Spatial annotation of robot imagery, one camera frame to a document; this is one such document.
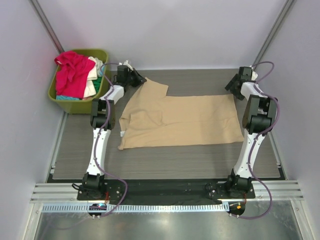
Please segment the beige t shirt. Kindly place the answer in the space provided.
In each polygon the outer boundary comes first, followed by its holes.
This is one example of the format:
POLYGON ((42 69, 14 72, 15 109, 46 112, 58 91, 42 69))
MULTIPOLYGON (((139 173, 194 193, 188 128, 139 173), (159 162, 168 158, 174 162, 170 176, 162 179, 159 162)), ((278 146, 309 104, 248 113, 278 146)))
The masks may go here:
POLYGON ((168 96, 168 88, 147 79, 132 95, 119 118, 119 150, 244 140, 233 95, 168 96))

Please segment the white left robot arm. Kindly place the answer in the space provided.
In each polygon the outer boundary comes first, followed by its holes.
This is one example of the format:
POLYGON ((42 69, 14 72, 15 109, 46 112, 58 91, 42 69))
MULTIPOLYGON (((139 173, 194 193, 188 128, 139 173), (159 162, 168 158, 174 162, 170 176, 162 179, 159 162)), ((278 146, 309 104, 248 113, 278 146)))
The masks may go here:
POLYGON ((146 82, 137 70, 126 60, 117 65, 113 81, 105 78, 109 90, 92 101, 90 124, 93 129, 93 143, 87 170, 82 178, 79 192, 101 200, 106 194, 105 156, 111 131, 115 126, 115 105, 125 95, 129 87, 138 87, 146 82))

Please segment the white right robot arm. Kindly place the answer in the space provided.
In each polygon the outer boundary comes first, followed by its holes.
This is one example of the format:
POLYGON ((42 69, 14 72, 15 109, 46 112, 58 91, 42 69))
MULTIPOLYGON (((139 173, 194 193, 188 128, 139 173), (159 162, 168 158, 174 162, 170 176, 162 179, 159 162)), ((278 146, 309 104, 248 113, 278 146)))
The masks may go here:
POLYGON ((263 92, 251 66, 241 66, 225 86, 238 100, 247 100, 242 118, 244 141, 238 160, 224 184, 226 194, 240 198, 252 190, 253 173, 259 148, 279 119, 278 99, 263 92))

